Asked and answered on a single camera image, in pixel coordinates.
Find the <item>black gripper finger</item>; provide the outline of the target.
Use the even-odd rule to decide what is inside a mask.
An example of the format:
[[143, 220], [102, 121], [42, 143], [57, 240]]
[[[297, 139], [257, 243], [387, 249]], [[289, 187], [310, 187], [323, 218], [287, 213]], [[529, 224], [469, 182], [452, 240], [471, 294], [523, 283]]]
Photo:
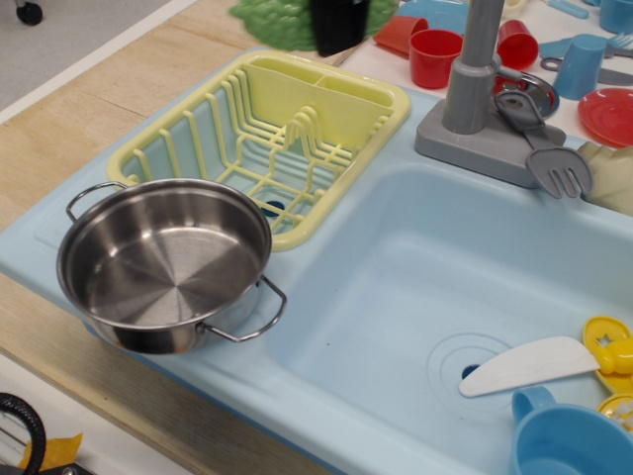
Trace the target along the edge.
[[369, 1], [311, 0], [317, 53], [331, 56], [359, 45], [365, 39], [369, 11]]

